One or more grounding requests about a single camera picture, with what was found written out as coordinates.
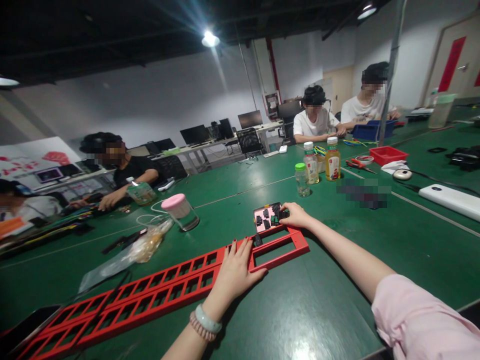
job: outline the red poster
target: red poster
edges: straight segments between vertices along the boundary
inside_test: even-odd
[[[449,89],[466,39],[467,37],[464,36],[455,40],[451,44],[450,55],[448,56],[448,61],[446,62],[445,70],[443,71],[443,76],[441,77],[440,86],[438,87],[439,93],[445,92]]]
[[[478,75],[477,75],[477,77],[476,77],[475,85],[474,85],[474,86],[475,86],[475,87],[480,86],[480,71],[478,72]]]

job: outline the ceiling light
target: ceiling light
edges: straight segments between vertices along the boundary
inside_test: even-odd
[[[204,37],[201,40],[201,43],[203,46],[207,48],[213,48],[216,47],[218,44],[220,44],[220,39],[213,35],[210,31],[205,31]]]
[[[0,86],[15,86],[20,84],[17,80],[0,76]]]
[[[376,7],[373,7],[373,5],[370,5],[370,6],[367,5],[363,8],[363,11],[361,12],[360,15],[358,15],[357,19],[362,20],[362,19],[368,18],[370,15],[372,15],[376,11],[377,11]]]

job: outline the white desk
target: white desk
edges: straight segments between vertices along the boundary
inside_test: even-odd
[[[273,129],[276,129],[276,128],[280,128],[283,125],[284,125],[283,122],[275,121],[275,122],[270,122],[270,123],[257,125],[257,126],[253,127],[256,130],[256,132],[258,134],[258,137],[260,139],[260,142],[262,143],[263,148],[265,149],[265,151],[267,153],[270,152],[268,138],[267,138],[267,131],[273,130]],[[221,144],[225,144],[225,143],[229,143],[229,142],[235,141],[235,140],[237,140],[237,134],[235,134],[234,137],[229,138],[229,139],[224,139],[224,140],[220,140],[220,141],[213,141],[213,142],[209,142],[209,143],[206,143],[206,144],[203,144],[203,145],[200,145],[200,146],[182,147],[180,149],[180,152],[177,152],[174,155],[184,155],[186,157],[186,160],[188,161],[188,165],[190,165],[190,168],[191,168],[192,172],[194,174],[198,174],[199,172],[198,172],[197,167],[195,166],[194,162],[192,161],[192,158],[190,157],[190,153],[194,153],[196,159],[198,160],[198,163],[202,164],[202,160],[200,159],[200,156],[199,156],[199,153],[198,153],[199,151],[201,152],[203,158],[207,162],[208,159],[207,159],[207,155],[204,152],[204,149],[211,148],[211,147],[221,145]],[[164,157],[163,155],[160,155],[160,156],[153,157],[151,159],[155,161],[155,160],[161,159],[163,157]]]
[[[109,185],[109,182],[104,181],[102,179],[102,176],[105,176],[107,174],[111,174],[114,171],[115,170],[101,169],[101,170],[91,172],[91,173],[87,173],[87,174],[84,174],[84,175],[74,176],[74,177],[69,178],[68,180],[61,181],[61,182],[58,182],[58,183],[55,183],[55,184],[52,184],[52,185],[37,187],[35,189],[32,189],[32,191],[36,194],[42,194],[42,193],[50,193],[50,192],[52,192],[56,189],[59,189],[59,188],[69,188],[71,191],[73,191],[76,194],[75,190],[70,187],[71,185],[76,184],[76,183],[80,183],[80,182],[86,181],[86,180],[93,180],[95,178],[98,178],[98,180],[99,180],[98,182],[100,183],[100,185],[104,189],[107,189],[108,191],[111,191],[112,188]]]

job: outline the red-handled pliers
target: red-handled pliers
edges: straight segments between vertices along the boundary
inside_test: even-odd
[[[371,173],[374,173],[376,174],[375,171],[373,171],[372,169],[368,168],[366,165],[362,164],[359,160],[357,159],[350,159],[349,160],[346,160],[346,164],[351,167],[351,168],[355,168],[355,169],[359,169],[359,170],[366,170],[368,172],[371,172]]]

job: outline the black ceiling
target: black ceiling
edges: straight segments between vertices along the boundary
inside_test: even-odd
[[[377,0],[380,8],[389,0]],[[4,0],[0,74],[22,86],[205,51],[358,25],[365,0]]]

